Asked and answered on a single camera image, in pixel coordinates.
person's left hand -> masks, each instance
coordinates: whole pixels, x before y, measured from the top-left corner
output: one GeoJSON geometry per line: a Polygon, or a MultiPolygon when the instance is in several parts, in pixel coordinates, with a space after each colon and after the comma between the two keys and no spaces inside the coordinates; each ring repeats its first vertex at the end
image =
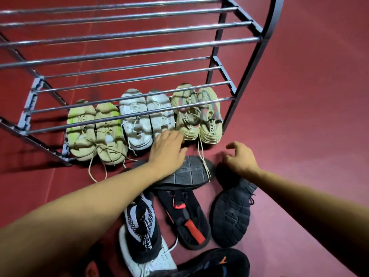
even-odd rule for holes
{"type": "Polygon", "coordinates": [[[158,170],[160,179],[175,172],[185,161],[187,148],[182,148],[184,136],[179,131],[166,130],[152,145],[149,164],[158,170]]]}

metal shoe rack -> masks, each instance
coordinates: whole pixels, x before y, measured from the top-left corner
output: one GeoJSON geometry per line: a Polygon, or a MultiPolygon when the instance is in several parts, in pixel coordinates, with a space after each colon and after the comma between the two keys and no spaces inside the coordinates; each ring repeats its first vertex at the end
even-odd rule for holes
{"type": "MultiPolygon", "coordinates": [[[[44,133],[49,131],[56,130],[65,130],[69,127],[73,127],[76,125],[88,125],[101,121],[109,121],[109,120],[117,120],[127,117],[133,117],[138,115],[146,115],[152,113],[158,113],[161,111],[174,110],[178,108],[199,106],[208,103],[222,102],[231,100],[230,107],[228,109],[227,115],[224,119],[223,123],[223,131],[226,130],[230,119],[234,111],[236,110],[237,104],[245,91],[247,83],[249,82],[264,50],[268,44],[270,37],[277,25],[279,15],[282,9],[283,0],[271,0],[270,8],[268,12],[268,16],[266,18],[265,26],[261,27],[256,21],[254,21],[250,15],[248,15],[234,0],[177,0],[177,1],[155,1],[155,2],[145,2],[145,3],[127,3],[127,4],[113,4],[113,5],[92,5],[92,6],[82,6],[82,7],[58,7],[58,8],[41,8],[41,9],[18,9],[18,10],[3,10],[0,11],[0,15],[17,15],[17,14],[36,14],[36,13],[75,13],[82,11],[96,11],[96,10],[109,10],[109,9],[127,9],[127,8],[146,8],[146,7],[158,7],[158,6],[171,6],[171,5],[181,5],[181,4],[207,4],[207,3],[219,3],[220,8],[209,8],[209,9],[192,9],[192,10],[183,10],[183,11],[165,11],[160,13],[140,13],[140,14],[130,14],[130,15],[114,15],[108,17],[89,17],[89,18],[68,18],[68,19],[57,19],[57,20],[41,20],[41,21],[27,21],[27,22],[14,22],[14,23],[0,23],[0,29],[5,30],[6,28],[15,28],[15,27],[25,27],[25,26],[35,26],[35,25],[72,25],[78,23],[98,23],[98,22],[107,22],[107,21],[122,21],[122,20],[135,20],[135,19],[149,19],[149,18],[160,18],[160,17],[170,17],[177,15],[191,15],[191,14],[202,14],[202,13],[219,13],[219,21],[215,24],[210,25],[198,25],[198,26],[189,26],[189,27],[179,27],[179,28],[166,28],[166,29],[156,29],[156,30],[146,30],[146,31],[134,31],[134,32],[122,32],[122,33],[114,33],[114,34],[103,34],[103,35],[88,35],[81,37],[69,37],[69,38],[55,38],[55,39],[42,39],[42,40],[34,40],[34,41],[18,41],[18,42],[10,42],[7,40],[6,36],[0,33],[0,48],[6,49],[12,57],[16,60],[16,62],[0,64],[0,70],[7,68],[24,68],[27,70],[29,74],[34,77],[34,81],[31,86],[31,90],[29,92],[28,98],[25,103],[24,111],[21,113],[19,122],[17,125],[11,124],[6,119],[0,117],[0,126],[2,129],[10,132],[16,137],[21,138],[25,142],[31,143],[35,147],[43,150],[45,153],[52,155],[57,160],[61,161],[67,166],[71,165],[72,158],[69,157],[69,150],[64,143],[62,153],[50,148],[47,144],[43,143],[39,139],[35,138],[33,134],[35,133],[44,133]],[[240,20],[235,23],[226,23],[227,13],[233,13],[240,20]],[[230,40],[222,40],[223,29],[230,27],[241,27],[246,26],[253,34],[253,37],[249,38],[241,38],[241,39],[230,39],[230,40]],[[40,60],[26,60],[24,56],[17,50],[18,47],[26,47],[33,45],[50,45],[50,44],[65,44],[65,43],[75,43],[75,42],[87,42],[87,41],[96,41],[96,40],[107,40],[107,39],[122,39],[122,38],[133,38],[133,37],[142,37],[142,36],[154,36],[154,35],[163,35],[163,34],[172,34],[179,32],[188,32],[188,31],[199,31],[199,30],[216,30],[215,32],[215,40],[211,42],[196,42],[190,44],[182,44],[182,45],[173,45],[173,46],[158,46],[154,48],[142,48],[142,49],[132,49],[132,50],[124,50],[124,51],[114,51],[114,52],[104,52],[104,53],[95,53],[95,54],[87,54],[80,56],[67,56],[62,58],[52,58],[52,59],[40,59],[40,60]],[[242,44],[242,43],[257,43],[256,47],[252,53],[252,56],[248,62],[248,65],[243,73],[240,84],[236,87],[230,77],[228,76],[226,70],[224,69],[222,63],[218,58],[218,50],[220,46],[226,45],[234,45],[234,44],[242,44]],[[169,51],[182,51],[188,49],[199,49],[205,47],[212,47],[213,51],[211,56],[201,57],[201,58],[188,58],[182,60],[172,60],[165,62],[155,62],[155,63],[147,63],[141,65],[134,66],[123,66],[119,68],[109,68],[109,69],[100,69],[100,70],[91,70],[85,72],[78,73],[69,73],[69,74],[57,74],[54,76],[42,76],[37,72],[35,67],[40,65],[54,65],[54,64],[63,64],[63,63],[72,63],[72,62],[83,62],[89,60],[99,60],[99,59],[109,59],[109,58],[121,58],[126,56],[134,56],[134,55],[145,55],[145,54],[153,54],[153,53],[161,53],[161,52],[169,52],[169,51]],[[132,79],[121,79],[114,80],[108,82],[97,82],[83,85],[76,85],[71,87],[63,87],[63,88],[53,88],[49,83],[48,79],[50,78],[62,78],[62,77],[70,77],[70,76],[79,76],[84,74],[94,74],[101,72],[109,72],[115,70],[127,70],[134,68],[144,68],[150,66],[158,66],[158,65],[166,65],[166,64],[174,64],[180,62],[187,62],[193,60],[210,60],[209,68],[203,69],[195,69],[188,70],[183,72],[176,73],[167,73],[167,74],[158,74],[153,76],[144,76],[139,78],[132,79]],[[219,70],[222,77],[224,78],[223,82],[211,83],[211,78],[214,70],[219,70]],[[121,116],[111,117],[111,118],[103,118],[95,121],[84,121],[75,124],[66,124],[60,125],[50,128],[36,129],[32,130],[30,121],[31,117],[34,114],[45,113],[56,110],[69,110],[71,108],[75,108],[81,105],[73,104],[69,105],[60,95],[62,91],[80,89],[80,88],[92,88],[96,86],[103,86],[108,84],[117,84],[117,83],[125,83],[132,82],[137,80],[146,80],[146,79],[154,79],[154,78],[163,78],[168,76],[175,76],[187,73],[194,72],[207,72],[206,82],[203,85],[197,85],[191,88],[183,88],[185,89],[197,89],[204,87],[213,87],[226,84],[230,90],[230,96],[226,98],[220,98],[216,100],[212,100],[210,102],[198,102],[187,104],[179,107],[170,107],[165,109],[158,110],[150,110],[135,114],[125,114],[121,116]],[[38,95],[43,92],[48,92],[61,106],[53,107],[53,108],[45,108],[40,110],[35,110],[35,105],[37,102],[38,95]]],[[[170,89],[166,91],[161,91],[161,93],[173,93],[175,89],[170,89]]],[[[157,95],[158,92],[155,93],[145,93],[136,95],[135,97],[130,96],[129,98],[136,97],[147,97],[150,95],[157,95]]],[[[85,103],[86,105],[96,105],[99,103],[105,102],[117,102],[127,98],[118,97],[112,99],[105,99],[99,101],[92,101],[85,103]]]]}

person's right arm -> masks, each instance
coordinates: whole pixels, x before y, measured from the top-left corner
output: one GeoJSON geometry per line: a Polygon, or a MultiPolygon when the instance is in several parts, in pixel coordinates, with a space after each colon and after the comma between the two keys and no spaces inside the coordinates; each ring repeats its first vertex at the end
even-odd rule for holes
{"type": "Polygon", "coordinates": [[[369,209],[288,181],[258,167],[252,150],[228,144],[225,163],[277,202],[332,255],[358,276],[369,275],[369,209]]]}

person's left arm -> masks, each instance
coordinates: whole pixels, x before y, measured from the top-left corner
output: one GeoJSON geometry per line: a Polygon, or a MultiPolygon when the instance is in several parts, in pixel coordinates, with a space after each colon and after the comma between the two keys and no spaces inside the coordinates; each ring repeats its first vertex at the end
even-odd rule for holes
{"type": "Polygon", "coordinates": [[[149,162],[49,202],[0,229],[1,276],[52,275],[73,264],[148,186],[182,164],[183,135],[164,131],[149,162]]]}

forearm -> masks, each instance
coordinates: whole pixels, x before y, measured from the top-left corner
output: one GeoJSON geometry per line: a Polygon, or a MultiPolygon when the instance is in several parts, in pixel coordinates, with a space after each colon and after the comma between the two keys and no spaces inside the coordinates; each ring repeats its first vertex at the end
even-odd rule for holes
{"type": "Polygon", "coordinates": [[[2,274],[25,275],[47,265],[54,270],[66,266],[161,176],[145,164],[45,204],[1,229],[0,268],[8,270],[2,274]]]}
{"type": "Polygon", "coordinates": [[[261,169],[249,177],[344,265],[367,274],[369,209],[261,169]]]}

